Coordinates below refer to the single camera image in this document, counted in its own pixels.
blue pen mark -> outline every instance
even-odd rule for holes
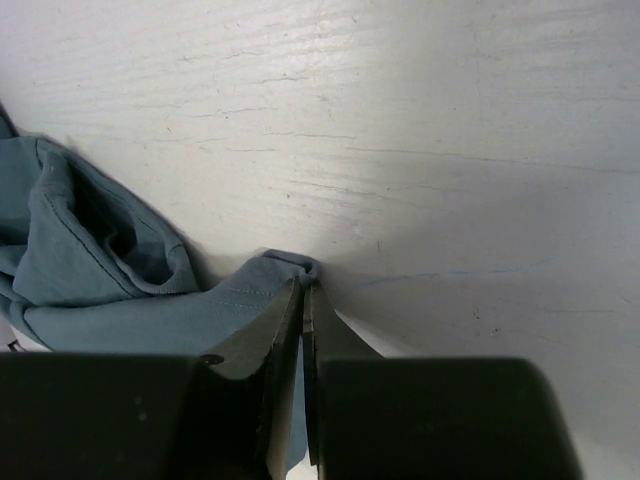
[[[343,304],[349,297],[356,294],[360,290],[364,290],[366,288],[376,287],[378,285],[386,285],[389,283],[402,282],[405,280],[416,280],[419,278],[434,278],[438,276],[469,276],[469,275],[491,275],[491,274],[500,274],[500,273],[519,273],[527,271],[534,267],[539,267],[540,265],[544,265],[545,263],[549,263],[552,259],[545,258],[544,260],[540,260],[539,262],[532,263],[530,265],[521,265],[518,267],[501,267],[501,268],[493,268],[488,270],[452,270],[448,272],[422,272],[422,273],[414,273],[408,275],[393,275],[390,277],[377,278],[375,280],[371,280],[360,285],[356,285],[347,293],[342,295],[336,301],[336,307]]]

white wooden surface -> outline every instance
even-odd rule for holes
[[[25,0],[0,100],[214,276],[313,255],[388,353],[551,379],[590,478],[640,478],[634,0]]]

blue-gray cloth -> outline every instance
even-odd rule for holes
[[[287,280],[317,273],[313,260],[271,250],[201,292],[183,242],[151,209],[0,119],[0,316],[52,350],[198,354]]]

black object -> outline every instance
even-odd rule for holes
[[[200,358],[2,355],[2,478],[283,479],[303,323],[320,478],[581,478],[530,364],[383,359],[297,281]]]

dark spot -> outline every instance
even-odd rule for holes
[[[209,366],[220,365],[222,362],[224,362],[224,357],[221,357],[220,355],[215,355],[213,353],[200,355],[200,358],[202,359],[205,365],[209,365]]]

